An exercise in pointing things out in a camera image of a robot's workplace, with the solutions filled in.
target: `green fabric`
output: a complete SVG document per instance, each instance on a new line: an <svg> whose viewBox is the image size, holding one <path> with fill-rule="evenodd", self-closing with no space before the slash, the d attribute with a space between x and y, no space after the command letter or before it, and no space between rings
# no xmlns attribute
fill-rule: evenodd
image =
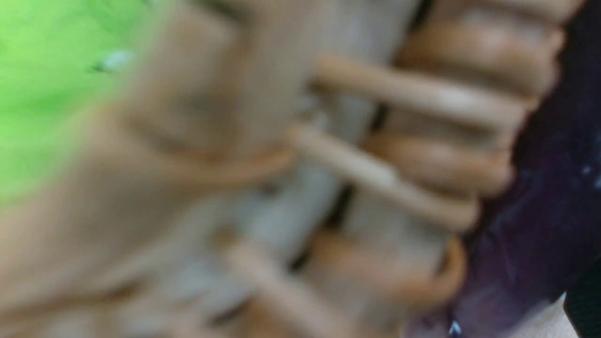
<svg viewBox="0 0 601 338"><path fill-rule="evenodd" d="M0 206L27 195L73 141L65 125L112 76L143 0L0 0Z"/></svg>

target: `dark purple fabric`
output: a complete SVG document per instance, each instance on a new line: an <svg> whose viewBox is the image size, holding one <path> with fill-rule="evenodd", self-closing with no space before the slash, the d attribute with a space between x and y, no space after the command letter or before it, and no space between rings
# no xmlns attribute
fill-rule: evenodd
<svg viewBox="0 0 601 338"><path fill-rule="evenodd" d="M467 240L465 288L415 337L441 337L424 332L453 321L452 336L504 337L601 253L601 1L589 0L568 33L562 81L517 143L516 183Z"/></svg>

